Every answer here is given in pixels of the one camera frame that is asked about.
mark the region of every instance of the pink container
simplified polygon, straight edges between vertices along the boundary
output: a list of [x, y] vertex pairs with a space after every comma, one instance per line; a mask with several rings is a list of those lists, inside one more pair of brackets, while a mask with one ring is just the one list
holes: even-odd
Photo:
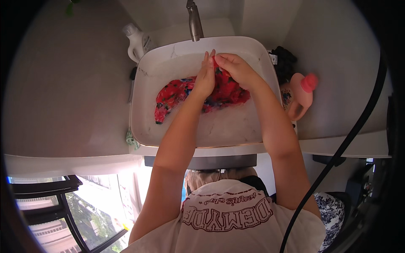
[[299, 120], [312, 104], [312, 91], [318, 78], [309, 73], [306, 77], [295, 73], [289, 83], [280, 86], [283, 107], [291, 121]]

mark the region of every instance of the faucet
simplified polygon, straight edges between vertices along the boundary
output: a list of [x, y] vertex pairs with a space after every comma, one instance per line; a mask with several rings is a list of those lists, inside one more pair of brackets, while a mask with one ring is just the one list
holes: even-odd
[[193, 0], [187, 0], [186, 7], [189, 14], [188, 23], [190, 26], [191, 39], [193, 41], [199, 41], [200, 38], [204, 37], [204, 34], [196, 3], [194, 3]]

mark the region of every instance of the sink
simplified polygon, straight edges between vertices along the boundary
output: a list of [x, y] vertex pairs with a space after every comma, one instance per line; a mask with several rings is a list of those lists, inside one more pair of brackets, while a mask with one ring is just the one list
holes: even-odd
[[[173, 121], [174, 110], [163, 124], [155, 124], [158, 92], [171, 80], [196, 76], [204, 52], [235, 53], [241, 56], [270, 86], [281, 104], [279, 84], [264, 46], [242, 36], [202, 38], [153, 49], [139, 62], [134, 81], [130, 124], [134, 138], [144, 146], [158, 147]], [[234, 147], [262, 142], [260, 123], [250, 98], [245, 104], [202, 114], [197, 131], [197, 148]]]

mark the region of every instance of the green towel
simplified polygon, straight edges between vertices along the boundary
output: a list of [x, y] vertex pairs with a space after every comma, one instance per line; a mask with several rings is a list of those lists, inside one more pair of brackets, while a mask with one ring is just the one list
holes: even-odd
[[131, 132], [131, 128], [128, 128], [127, 136], [126, 136], [126, 141], [129, 145], [135, 145], [134, 150], [139, 149], [139, 142], [137, 142]]

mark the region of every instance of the woman's left hand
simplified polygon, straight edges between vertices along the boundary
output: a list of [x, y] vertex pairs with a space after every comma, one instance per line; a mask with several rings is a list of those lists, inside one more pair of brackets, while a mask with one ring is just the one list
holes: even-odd
[[201, 62], [201, 70], [197, 74], [196, 83], [191, 92], [204, 100], [211, 95], [215, 87], [214, 60], [212, 58], [214, 55], [215, 49], [209, 56], [208, 52], [205, 52], [204, 60]]

